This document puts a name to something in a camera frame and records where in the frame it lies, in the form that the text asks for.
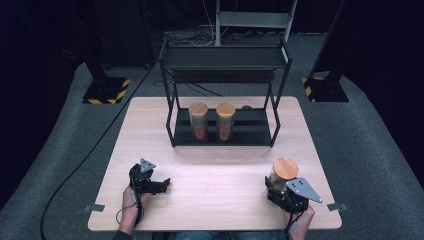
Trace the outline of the grey metal frame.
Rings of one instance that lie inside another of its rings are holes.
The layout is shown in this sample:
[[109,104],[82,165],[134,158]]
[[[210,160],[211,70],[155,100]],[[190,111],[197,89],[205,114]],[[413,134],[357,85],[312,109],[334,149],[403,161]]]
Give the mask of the grey metal frame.
[[221,45],[222,27],[277,28],[284,30],[288,42],[298,0],[291,0],[290,9],[283,13],[222,11],[221,0],[216,0],[215,45]]

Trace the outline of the person's right hand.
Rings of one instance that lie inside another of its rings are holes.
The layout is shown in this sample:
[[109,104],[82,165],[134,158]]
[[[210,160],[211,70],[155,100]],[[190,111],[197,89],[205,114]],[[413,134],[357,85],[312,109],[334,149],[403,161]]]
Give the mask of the person's right hand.
[[308,206],[307,210],[304,211],[301,215],[299,216],[295,216],[285,210],[282,211],[283,216],[284,216],[284,225],[286,228],[290,227],[290,222],[291,221],[296,221],[297,225],[294,228],[292,234],[296,234],[296,233],[306,233],[311,222],[312,219],[315,215],[315,210],[311,207]]

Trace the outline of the black stand with striped base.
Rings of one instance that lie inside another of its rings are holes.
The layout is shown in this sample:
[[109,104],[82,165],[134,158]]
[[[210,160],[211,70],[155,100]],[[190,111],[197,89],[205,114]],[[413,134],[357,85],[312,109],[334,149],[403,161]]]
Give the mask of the black stand with striped base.
[[79,18],[71,0],[65,0],[65,2],[69,5],[69,13],[74,22],[82,57],[93,78],[83,96],[83,102],[90,104],[119,103],[126,93],[130,80],[125,77],[109,77],[105,73],[87,33],[89,27]]
[[340,79],[348,61],[346,50],[335,50],[335,29],[339,25],[347,0],[341,0],[328,35],[307,77],[301,81],[310,102],[348,102]]

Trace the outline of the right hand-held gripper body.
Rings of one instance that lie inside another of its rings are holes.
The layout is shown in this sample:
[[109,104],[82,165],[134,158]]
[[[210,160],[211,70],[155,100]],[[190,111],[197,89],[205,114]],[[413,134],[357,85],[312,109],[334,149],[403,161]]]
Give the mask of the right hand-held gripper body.
[[267,199],[289,213],[302,213],[307,210],[309,201],[322,203],[323,199],[304,177],[286,183],[286,190],[280,192],[273,186],[267,189]]

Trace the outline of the glass jar with wooden lid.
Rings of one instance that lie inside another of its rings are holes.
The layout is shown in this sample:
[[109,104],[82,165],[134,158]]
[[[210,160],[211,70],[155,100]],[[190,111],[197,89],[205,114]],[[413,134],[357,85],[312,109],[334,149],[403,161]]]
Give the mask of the glass jar with wooden lid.
[[208,139],[208,107],[205,103],[194,102],[189,106],[190,124],[193,137],[198,142]]
[[221,103],[216,108],[217,138],[220,142],[227,142],[233,134],[235,107],[230,103]]
[[280,192],[286,190],[286,183],[299,174],[298,163],[289,157],[280,157],[274,161],[268,175],[272,186]]

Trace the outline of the person's left hand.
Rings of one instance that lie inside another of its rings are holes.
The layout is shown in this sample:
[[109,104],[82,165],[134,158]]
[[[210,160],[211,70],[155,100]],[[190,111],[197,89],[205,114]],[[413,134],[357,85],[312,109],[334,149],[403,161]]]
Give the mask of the person's left hand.
[[[150,193],[144,193],[140,195],[140,200],[143,207],[147,205],[150,197]],[[133,201],[132,188],[130,186],[127,186],[123,192],[122,208],[123,220],[134,220],[137,217],[138,208],[137,204]]]

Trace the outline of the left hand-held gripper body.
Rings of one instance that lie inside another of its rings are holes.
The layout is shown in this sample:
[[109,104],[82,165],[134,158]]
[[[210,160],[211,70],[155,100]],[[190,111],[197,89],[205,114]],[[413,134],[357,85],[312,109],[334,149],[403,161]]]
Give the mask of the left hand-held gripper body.
[[155,193],[151,176],[154,172],[155,164],[141,159],[129,171],[130,187],[137,193]]

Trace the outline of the black metal two-tier shelf rack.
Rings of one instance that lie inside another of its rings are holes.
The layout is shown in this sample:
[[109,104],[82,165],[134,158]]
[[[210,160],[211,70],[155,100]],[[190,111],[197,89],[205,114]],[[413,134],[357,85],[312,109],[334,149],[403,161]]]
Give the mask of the black metal two-tier shelf rack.
[[[281,123],[278,106],[292,64],[286,45],[276,46],[172,46],[162,43],[158,57],[168,103],[166,129],[172,146],[273,146]],[[216,108],[208,109],[208,139],[194,139],[189,109],[180,105],[179,84],[265,84],[264,104],[235,112],[229,141],[217,138]]]

